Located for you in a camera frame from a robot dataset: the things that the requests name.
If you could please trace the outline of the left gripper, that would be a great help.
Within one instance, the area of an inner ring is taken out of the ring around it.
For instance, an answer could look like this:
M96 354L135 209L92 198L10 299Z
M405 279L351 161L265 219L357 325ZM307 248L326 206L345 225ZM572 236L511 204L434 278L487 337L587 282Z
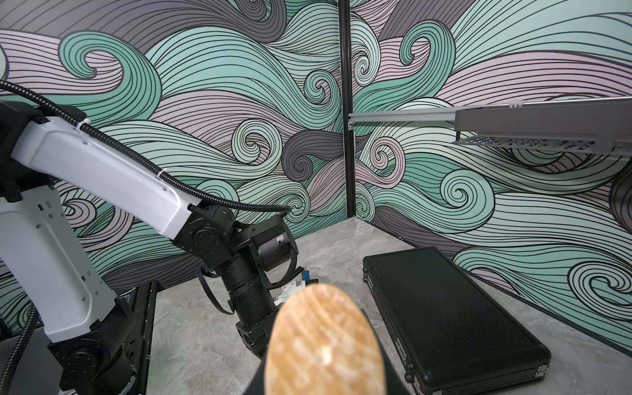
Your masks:
M242 322L238 322L235 325L243 344L258 358L263 358L268 350L269 342L272 337L273 325L280 309L280 306L276 306L270 314L254 324L245 326Z

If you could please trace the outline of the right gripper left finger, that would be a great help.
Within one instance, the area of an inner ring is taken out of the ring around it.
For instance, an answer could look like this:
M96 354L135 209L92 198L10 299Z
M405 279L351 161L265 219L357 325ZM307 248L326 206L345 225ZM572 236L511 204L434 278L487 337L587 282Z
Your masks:
M243 395L265 395L264 374L265 365L260 365Z

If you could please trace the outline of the wooden handle claw hammer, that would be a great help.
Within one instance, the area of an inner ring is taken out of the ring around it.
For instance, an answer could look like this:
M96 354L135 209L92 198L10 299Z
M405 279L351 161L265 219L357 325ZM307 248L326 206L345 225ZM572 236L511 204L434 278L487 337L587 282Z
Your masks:
M378 338L341 289L313 284L276 316L265 357L266 394L385 394Z

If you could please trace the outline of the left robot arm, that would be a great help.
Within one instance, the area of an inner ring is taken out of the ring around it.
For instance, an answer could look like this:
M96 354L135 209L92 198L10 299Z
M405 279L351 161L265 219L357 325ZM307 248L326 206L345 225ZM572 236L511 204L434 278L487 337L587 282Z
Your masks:
M264 357L278 306L268 272L288 263L300 273L285 222L289 207L237 202L202 191L95 128L75 107L13 82L1 103L1 257L28 295L26 326L1 373L9 393L38 325L60 365L59 391L135 394L131 304L100 276L64 214L62 180L146 223L176 248L199 258L197 277L222 279L228 315L243 343Z

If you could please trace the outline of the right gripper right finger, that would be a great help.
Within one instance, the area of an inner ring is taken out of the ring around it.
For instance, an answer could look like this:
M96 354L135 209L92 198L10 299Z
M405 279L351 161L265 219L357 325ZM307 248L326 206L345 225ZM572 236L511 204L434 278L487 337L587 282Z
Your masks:
M390 359L383 356L385 381L386 381L386 394L387 395L409 395L406 385L400 380L398 373L396 372Z

